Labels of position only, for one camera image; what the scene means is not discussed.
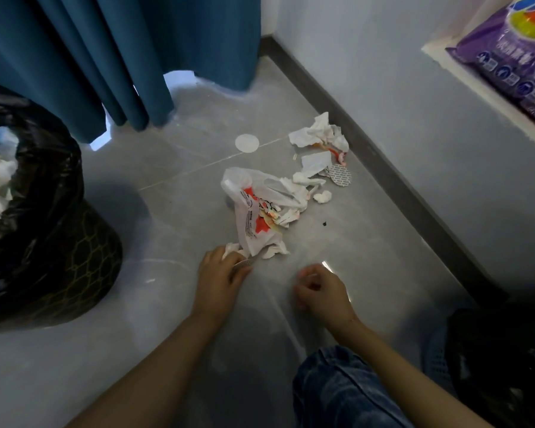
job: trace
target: baseboard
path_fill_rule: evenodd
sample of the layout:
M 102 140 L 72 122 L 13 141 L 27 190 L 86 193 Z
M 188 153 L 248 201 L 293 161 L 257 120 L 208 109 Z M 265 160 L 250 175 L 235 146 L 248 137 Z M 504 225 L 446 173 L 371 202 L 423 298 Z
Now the baseboard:
M 328 111 L 329 121 L 341 126 L 353 153 L 479 306 L 494 306 L 508 298 L 508 294 L 482 271 L 363 129 L 272 36 L 262 37 L 259 56 L 270 57 L 317 112 Z

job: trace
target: left hand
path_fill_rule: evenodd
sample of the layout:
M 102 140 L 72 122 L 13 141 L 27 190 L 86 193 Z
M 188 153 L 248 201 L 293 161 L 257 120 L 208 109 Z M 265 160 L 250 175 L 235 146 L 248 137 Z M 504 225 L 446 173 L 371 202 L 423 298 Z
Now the left hand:
M 191 314 L 206 318 L 218 327 L 228 318 L 240 287 L 252 270 L 252 267 L 243 267 L 230 279 L 232 267 L 245 258 L 237 252 L 230 252 L 222 259 L 225 250 L 224 246 L 218 246 L 204 255 L 198 271 L 198 286 Z

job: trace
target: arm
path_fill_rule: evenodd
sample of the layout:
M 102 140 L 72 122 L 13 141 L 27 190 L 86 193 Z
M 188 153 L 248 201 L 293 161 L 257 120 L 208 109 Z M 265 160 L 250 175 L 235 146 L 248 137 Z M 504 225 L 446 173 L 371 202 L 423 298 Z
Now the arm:
M 299 273 L 298 308 L 309 309 L 341 345 L 377 373 L 406 417 L 419 428 L 487 428 L 490 424 L 409 364 L 357 318 L 343 282 L 320 264 Z
M 233 252 L 222 260 L 223 253 L 221 246 L 202 260 L 191 315 L 66 428 L 171 426 L 200 355 L 228 317 L 251 271 L 240 269 L 230 279 L 232 266 L 243 257 Z

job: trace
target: purple package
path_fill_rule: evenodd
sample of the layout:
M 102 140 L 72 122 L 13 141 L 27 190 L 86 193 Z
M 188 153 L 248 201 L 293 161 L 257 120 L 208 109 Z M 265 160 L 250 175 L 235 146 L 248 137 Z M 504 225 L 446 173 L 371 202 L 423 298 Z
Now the purple package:
M 447 50 L 535 121 L 535 0 L 514 0 Z

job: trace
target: right hand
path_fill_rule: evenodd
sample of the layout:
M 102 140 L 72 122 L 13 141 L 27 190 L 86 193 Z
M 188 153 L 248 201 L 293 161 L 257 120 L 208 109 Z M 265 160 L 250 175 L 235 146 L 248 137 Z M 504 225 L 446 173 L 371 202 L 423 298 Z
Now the right hand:
M 294 287 L 297 308 L 309 311 L 331 332 L 359 319 L 339 277 L 321 264 L 302 269 Z

